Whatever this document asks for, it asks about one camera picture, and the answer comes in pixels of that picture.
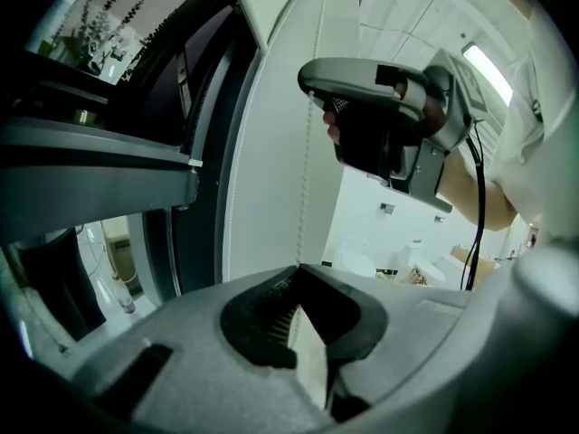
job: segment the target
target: ceiling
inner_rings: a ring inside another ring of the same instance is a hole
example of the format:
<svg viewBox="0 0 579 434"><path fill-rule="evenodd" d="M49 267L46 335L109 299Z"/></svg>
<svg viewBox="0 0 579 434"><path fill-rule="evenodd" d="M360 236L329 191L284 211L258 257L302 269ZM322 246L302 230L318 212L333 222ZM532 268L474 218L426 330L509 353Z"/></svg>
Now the ceiling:
<svg viewBox="0 0 579 434"><path fill-rule="evenodd" d="M443 48L458 56L475 42L512 83L527 51L527 22L506 0L362 0L360 57L422 70ZM479 124L485 166L492 158L507 106L479 76L495 120Z"/></svg>

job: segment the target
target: fluorescent light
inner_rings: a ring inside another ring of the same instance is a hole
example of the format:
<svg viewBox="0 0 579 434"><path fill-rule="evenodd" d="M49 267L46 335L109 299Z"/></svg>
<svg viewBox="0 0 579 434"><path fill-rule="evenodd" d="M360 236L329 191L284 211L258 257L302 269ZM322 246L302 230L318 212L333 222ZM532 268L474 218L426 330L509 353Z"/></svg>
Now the fluorescent light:
<svg viewBox="0 0 579 434"><path fill-rule="evenodd" d="M507 79L498 70L497 66L489 59L489 57L477 45L471 44L465 47L462 51L467 61L469 61L479 71L490 85L497 91L508 106L510 99L513 98L513 89L508 85Z"/></svg>

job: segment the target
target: floor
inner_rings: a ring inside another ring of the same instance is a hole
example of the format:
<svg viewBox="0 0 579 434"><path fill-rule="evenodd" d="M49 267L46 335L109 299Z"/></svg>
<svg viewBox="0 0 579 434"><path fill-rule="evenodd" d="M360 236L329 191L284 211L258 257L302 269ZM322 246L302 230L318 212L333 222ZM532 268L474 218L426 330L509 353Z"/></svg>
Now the floor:
<svg viewBox="0 0 579 434"><path fill-rule="evenodd" d="M66 379L99 348L155 310L145 295L135 299L136 310L132 314L126 314L120 306L113 294L112 267L100 222L77 227L77 233L82 262L106 318L103 325L78 342L54 319L34 289L16 285L4 256L0 259L0 294L18 327L25 351Z"/></svg>

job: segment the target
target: person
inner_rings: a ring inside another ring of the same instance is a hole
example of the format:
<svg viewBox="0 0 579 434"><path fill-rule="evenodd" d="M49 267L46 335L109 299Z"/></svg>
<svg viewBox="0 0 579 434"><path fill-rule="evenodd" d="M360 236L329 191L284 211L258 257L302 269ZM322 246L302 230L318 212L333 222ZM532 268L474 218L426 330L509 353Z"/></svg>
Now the person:
<svg viewBox="0 0 579 434"><path fill-rule="evenodd" d="M526 163L562 122L576 89L573 56L545 12L534 0L508 1L527 19L529 47L514 77L513 97L486 175L485 228L492 231L509 227L517 214L534 226L541 222L542 206L529 188L533 175ZM403 96L399 86L396 91ZM339 145L334 114L325 113L324 122L330 138ZM439 193L475 224L477 188L476 177L455 149L445 159Z"/></svg>

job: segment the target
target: white shirt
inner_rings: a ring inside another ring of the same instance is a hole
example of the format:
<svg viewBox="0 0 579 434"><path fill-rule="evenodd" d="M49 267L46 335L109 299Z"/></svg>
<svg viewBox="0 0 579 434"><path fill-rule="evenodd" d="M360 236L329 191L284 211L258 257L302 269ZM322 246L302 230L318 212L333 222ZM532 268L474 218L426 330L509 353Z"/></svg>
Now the white shirt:
<svg viewBox="0 0 579 434"><path fill-rule="evenodd" d="M514 79L513 98L487 178L501 186L525 222L541 223L552 236L579 234L565 233L570 227L565 227L563 217L568 214L554 213L569 212L573 206L579 212L576 64L542 10L535 8L528 24L528 54Z"/></svg>

